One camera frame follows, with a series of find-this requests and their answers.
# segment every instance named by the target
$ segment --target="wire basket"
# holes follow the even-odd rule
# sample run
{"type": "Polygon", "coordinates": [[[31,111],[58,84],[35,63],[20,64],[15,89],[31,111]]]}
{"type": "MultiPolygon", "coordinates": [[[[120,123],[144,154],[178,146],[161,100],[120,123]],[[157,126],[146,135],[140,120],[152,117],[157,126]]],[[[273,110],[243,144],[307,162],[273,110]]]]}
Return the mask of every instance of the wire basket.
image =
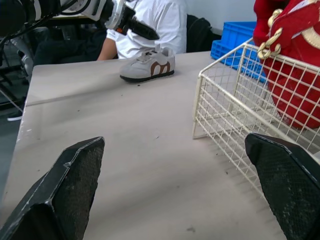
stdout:
{"type": "MultiPolygon", "coordinates": [[[[288,124],[286,112],[275,105],[275,94],[268,84],[270,74],[277,74],[277,78],[286,77],[288,80],[302,82],[305,74],[313,74],[314,79],[320,76],[320,68],[306,64],[286,56],[271,56],[273,63],[292,66],[303,72],[300,79],[290,74],[276,70],[273,65],[268,66],[256,57],[258,48],[243,43],[211,65],[203,69],[198,77],[196,97],[193,110],[193,138],[210,137],[223,153],[245,176],[253,187],[264,198],[258,174],[245,151],[245,138],[249,133],[259,133],[288,142],[298,143],[311,154],[320,151],[320,127],[312,129],[306,123],[300,122],[302,127],[295,128],[291,119],[288,124]]],[[[309,91],[320,89],[313,84],[308,85],[309,91]]],[[[313,102],[314,109],[319,108],[320,99],[313,102]]],[[[286,102],[295,108],[297,113],[303,109],[286,102]]]]}

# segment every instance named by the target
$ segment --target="blue plastic crate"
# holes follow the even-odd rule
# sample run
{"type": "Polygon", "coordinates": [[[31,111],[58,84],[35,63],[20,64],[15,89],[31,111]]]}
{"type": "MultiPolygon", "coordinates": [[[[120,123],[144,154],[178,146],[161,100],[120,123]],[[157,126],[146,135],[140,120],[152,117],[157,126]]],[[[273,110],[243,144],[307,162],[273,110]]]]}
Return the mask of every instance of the blue plastic crate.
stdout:
{"type": "MultiPolygon", "coordinates": [[[[231,50],[232,48],[229,48],[228,46],[224,45],[220,40],[213,41],[212,48],[211,48],[211,57],[213,59],[219,59],[223,55],[230,52],[231,50]]],[[[239,49],[235,53],[231,54],[229,57],[224,58],[221,62],[223,64],[231,66],[235,70],[238,70],[242,52],[243,52],[243,49],[239,49]]],[[[264,83],[265,73],[262,70],[262,66],[260,64],[257,64],[257,62],[259,62],[257,53],[247,49],[245,51],[245,56],[248,59],[252,59],[252,60],[249,60],[249,61],[247,59],[243,60],[242,65],[245,67],[242,67],[241,72],[242,73],[245,72],[245,74],[248,75],[249,77],[254,79],[259,79],[260,82],[264,83]]]]}
{"type": "Polygon", "coordinates": [[[231,49],[252,38],[257,22],[235,21],[225,22],[223,25],[221,43],[231,49]]]}

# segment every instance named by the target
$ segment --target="shoe sole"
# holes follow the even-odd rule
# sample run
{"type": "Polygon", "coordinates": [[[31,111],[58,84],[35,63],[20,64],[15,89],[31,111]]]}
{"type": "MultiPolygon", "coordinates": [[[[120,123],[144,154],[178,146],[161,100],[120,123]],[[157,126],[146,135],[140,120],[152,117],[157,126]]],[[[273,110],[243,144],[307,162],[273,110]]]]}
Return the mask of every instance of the shoe sole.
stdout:
{"type": "Polygon", "coordinates": [[[15,122],[15,121],[19,121],[22,119],[22,116],[17,116],[17,117],[8,117],[6,120],[8,122],[15,122]]]}
{"type": "Polygon", "coordinates": [[[145,77],[145,78],[130,78],[130,77],[126,77],[126,76],[121,76],[120,75],[120,78],[122,78],[123,80],[125,80],[128,83],[137,84],[137,83],[146,82],[146,81],[149,81],[149,80],[152,80],[152,79],[157,79],[157,78],[170,76],[170,75],[172,75],[174,73],[175,73],[175,71],[170,71],[170,72],[154,75],[154,76],[151,76],[151,77],[145,77]]]}

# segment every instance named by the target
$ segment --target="sneaker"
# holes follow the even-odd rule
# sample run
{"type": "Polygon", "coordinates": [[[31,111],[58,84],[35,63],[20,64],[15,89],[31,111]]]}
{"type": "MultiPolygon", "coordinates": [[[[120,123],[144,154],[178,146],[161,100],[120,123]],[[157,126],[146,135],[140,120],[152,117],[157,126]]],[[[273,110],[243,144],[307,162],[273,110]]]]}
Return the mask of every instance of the sneaker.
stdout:
{"type": "Polygon", "coordinates": [[[175,73],[176,58],[172,49],[146,51],[141,56],[123,66],[120,78],[129,83],[141,83],[175,73]]]}
{"type": "Polygon", "coordinates": [[[7,117],[8,122],[20,121],[22,119],[22,112],[17,110],[7,117]]]}

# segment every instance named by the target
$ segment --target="brown shoe logo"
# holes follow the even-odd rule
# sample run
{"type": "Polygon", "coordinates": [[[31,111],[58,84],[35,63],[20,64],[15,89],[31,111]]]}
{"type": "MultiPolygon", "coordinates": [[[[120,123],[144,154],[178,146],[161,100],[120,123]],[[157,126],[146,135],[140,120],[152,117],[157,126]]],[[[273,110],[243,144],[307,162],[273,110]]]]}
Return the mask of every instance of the brown shoe logo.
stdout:
{"type": "Polygon", "coordinates": [[[151,65],[151,77],[155,74],[155,70],[156,70],[156,67],[157,66],[160,66],[160,72],[159,74],[163,74],[164,71],[165,71],[165,68],[166,68],[166,72],[165,73],[169,73],[170,72],[170,62],[167,62],[165,65],[161,65],[159,64],[157,61],[151,65]]]}

